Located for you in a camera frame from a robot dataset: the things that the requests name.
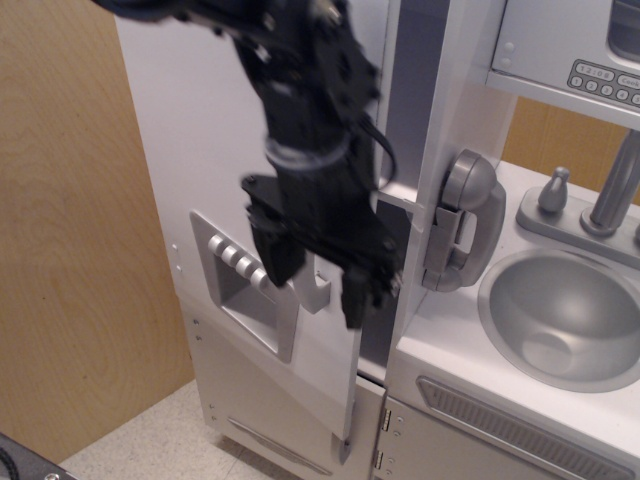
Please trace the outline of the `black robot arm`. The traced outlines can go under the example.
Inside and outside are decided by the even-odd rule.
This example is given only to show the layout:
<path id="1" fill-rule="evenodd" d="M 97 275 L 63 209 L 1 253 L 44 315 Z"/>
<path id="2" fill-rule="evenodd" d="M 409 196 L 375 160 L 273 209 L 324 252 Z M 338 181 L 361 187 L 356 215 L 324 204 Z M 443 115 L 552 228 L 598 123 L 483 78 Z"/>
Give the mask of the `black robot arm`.
<path id="1" fill-rule="evenodd" d="M 401 271 L 397 242 L 373 211 L 374 154 L 390 143 L 367 109 L 378 70 L 345 1 L 106 1 L 114 15 L 169 18 L 232 38 L 267 123 L 274 176 L 246 176 L 249 222 L 269 279 L 282 286 L 313 253 L 342 271 L 349 329 L 381 308 Z"/>

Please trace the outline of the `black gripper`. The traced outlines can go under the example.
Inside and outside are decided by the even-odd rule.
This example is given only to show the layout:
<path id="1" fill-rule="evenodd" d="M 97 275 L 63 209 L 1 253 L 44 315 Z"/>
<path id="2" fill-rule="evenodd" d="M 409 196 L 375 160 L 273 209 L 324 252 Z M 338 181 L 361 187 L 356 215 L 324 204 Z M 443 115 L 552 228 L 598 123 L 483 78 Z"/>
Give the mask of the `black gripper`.
<path id="1" fill-rule="evenodd" d="M 321 153 L 265 145 L 276 174 L 246 176 L 243 190 L 255 247 L 278 288 L 305 264 L 305 252 L 339 266 L 347 329 L 361 329 L 399 290 L 400 252 L 375 216 L 375 148 L 346 142 Z"/>

